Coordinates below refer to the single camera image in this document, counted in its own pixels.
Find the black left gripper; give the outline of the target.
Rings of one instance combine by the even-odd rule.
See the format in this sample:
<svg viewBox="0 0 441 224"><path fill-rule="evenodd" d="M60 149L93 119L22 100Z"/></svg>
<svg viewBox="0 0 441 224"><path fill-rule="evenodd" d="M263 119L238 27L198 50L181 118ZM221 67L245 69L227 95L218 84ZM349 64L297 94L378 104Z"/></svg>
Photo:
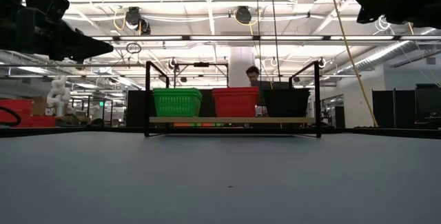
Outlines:
<svg viewBox="0 0 441 224"><path fill-rule="evenodd" d="M1 47L76 62L114 50L109 43L86 36L67 23L61 24L60 10L44 12L17 6L1 9Z"/></svg>

